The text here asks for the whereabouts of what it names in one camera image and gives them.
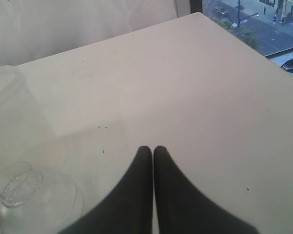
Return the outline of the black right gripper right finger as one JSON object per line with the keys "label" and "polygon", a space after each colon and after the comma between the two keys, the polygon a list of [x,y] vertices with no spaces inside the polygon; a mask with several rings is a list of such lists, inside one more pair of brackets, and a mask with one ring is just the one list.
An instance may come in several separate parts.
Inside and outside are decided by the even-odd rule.
{"label": "black right gripper right finger", "polygon": [[256,234],[257,229],[208,199],[164,146],[154,150],[154,186],[161,234]]}

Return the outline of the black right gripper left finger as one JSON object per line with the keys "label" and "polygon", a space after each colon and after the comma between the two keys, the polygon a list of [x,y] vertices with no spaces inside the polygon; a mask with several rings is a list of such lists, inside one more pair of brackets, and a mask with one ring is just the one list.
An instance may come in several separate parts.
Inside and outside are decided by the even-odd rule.
{"label": "black right gripper left finger", "polygon": [[112,191],[62,234],[152,233],[152,152],[140,146]]}

